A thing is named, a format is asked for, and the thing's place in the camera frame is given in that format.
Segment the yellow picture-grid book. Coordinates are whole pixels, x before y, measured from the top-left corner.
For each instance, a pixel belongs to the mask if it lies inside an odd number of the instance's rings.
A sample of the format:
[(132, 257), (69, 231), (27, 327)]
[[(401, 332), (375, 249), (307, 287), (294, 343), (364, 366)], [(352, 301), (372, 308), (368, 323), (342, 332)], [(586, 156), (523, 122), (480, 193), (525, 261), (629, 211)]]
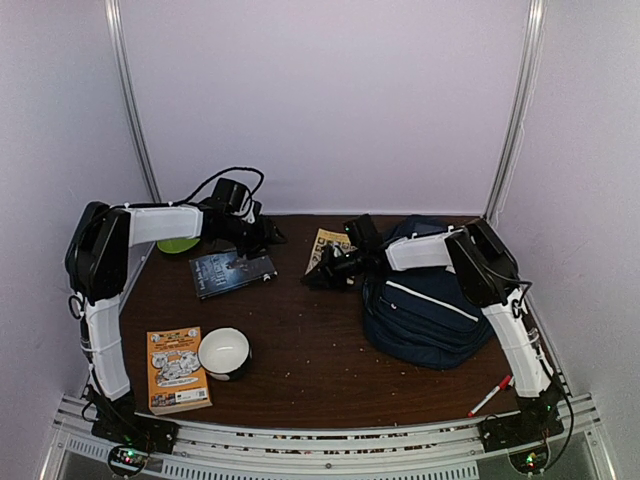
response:
[(337, 249), (338, 252), (349, 253), (355, 249), (346, 233), (334, 232), (319, 228), (313, 242), (309, 262), (305, 273), (308, 274), (319, 262), (326, 247)]

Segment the dark blue cover book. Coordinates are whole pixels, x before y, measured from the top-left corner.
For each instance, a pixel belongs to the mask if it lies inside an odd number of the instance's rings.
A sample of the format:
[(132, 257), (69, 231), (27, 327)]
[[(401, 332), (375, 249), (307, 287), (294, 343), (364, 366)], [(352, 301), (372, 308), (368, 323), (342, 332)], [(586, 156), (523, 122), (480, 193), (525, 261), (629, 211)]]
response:
[(268, 255), (253, 259), (235, 250), (201, 256), (189, 261), (196, 295), (203, 300), (243, 288), (256, 281), (269, 281), (278, 272)]

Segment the navy blue student backpack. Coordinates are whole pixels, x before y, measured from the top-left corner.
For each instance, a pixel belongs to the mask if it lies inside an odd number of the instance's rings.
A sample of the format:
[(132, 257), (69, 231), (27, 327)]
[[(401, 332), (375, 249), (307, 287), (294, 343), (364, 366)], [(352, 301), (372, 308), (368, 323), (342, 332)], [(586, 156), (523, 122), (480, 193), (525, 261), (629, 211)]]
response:
[(415, 366), (453, 369), (495, 336), (481, 309), (444, 267), (368, 275), (362, 285), (363, 332), (382, 353)]

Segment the white black bowl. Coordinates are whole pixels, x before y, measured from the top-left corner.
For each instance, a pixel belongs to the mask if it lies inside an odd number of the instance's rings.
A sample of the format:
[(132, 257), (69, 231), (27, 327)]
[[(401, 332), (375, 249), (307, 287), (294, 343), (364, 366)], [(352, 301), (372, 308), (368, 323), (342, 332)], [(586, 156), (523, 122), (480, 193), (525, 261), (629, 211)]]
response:
[(224, 327), (206, 334), (198, 348), (198, 358), (206, 373), (218, 381), (237, 381), (247, 372), (253, 348), (240, 330)]

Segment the orange cartoon paperback book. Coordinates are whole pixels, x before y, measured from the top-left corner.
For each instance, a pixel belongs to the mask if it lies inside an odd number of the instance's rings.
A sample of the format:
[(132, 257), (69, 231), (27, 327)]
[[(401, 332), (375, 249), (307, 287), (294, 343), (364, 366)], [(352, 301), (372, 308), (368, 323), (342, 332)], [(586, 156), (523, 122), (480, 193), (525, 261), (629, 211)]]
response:
[(148, 405), (154, 415), (212, 405), (198, 349), (201, 329), (187, 327), (147, 333)]

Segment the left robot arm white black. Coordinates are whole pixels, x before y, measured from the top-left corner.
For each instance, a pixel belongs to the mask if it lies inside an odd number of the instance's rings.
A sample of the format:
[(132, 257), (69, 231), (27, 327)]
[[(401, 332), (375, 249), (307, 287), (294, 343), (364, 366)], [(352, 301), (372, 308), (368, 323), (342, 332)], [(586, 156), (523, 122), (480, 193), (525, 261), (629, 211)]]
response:
[(255, 258), (284, 234), (262, 212), (255, 188), (229, 178), (226, 168), (202, 182), (212, 193), (165, 203), (86, 205), (64, 264), (72, 295), (69, 308), (80, 322), (81, 348), (98, 393), (117, 401), (131, 391), (120, 334), (120, 304), (129, 279), (132, 247), (172, 239), (223, 240), (241, 257)]

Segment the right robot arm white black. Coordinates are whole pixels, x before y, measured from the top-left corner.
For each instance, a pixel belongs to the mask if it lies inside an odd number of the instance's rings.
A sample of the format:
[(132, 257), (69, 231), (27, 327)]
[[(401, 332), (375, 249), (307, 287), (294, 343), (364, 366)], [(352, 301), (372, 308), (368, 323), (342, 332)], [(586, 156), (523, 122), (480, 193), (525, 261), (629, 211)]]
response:
[(303, 285), (344, 290), (358, 275), (447, 270), (463, 297), (480, 309), (493, 328), (515, 376), (520, 413), (513, 419), (513, 433), (530, 442), (558, 421), (558, 404), (566, 393), (546, 358), (538, 331), (528, 329), (523, 320), (531, 284), (520, 278), (515, 258), (485, 220), (385, 237), (365, 214), (345, 222), (344, 230), (352, 251), (323, 246), (319, 261), (302, 277)]

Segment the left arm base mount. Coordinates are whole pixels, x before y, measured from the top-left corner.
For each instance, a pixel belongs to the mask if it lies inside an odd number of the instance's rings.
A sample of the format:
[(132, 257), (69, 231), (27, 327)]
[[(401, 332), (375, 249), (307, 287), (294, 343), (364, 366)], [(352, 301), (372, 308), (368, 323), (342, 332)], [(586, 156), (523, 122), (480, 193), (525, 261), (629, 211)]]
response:
[(173, 421), (138, 415), (132, 393), (112, 401), (90, 390), (81, 417), (92, 424), (93, 436), (114, 443), (107, 454), (107, 466), (124, 479), (140, 474), (152, 454), (172, 453), (179, 433), (179, 425)]

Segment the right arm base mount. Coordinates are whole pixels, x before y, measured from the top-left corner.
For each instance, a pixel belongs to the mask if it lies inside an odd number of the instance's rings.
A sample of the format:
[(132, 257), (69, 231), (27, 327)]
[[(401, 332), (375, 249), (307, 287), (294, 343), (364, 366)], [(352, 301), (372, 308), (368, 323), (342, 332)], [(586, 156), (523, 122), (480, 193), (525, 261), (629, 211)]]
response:
[(573, 434), (575, 417), (570, 411), (568, 436), (560, 452), (553, 455), (550, 439), (565, 431), (558, 403), (558, 399), (519, 398), (518, 413), (487, 416), (478, 424), (484, 451), (506, 450), (510, 466), (521, 475), (546, 473), (560, 459)]

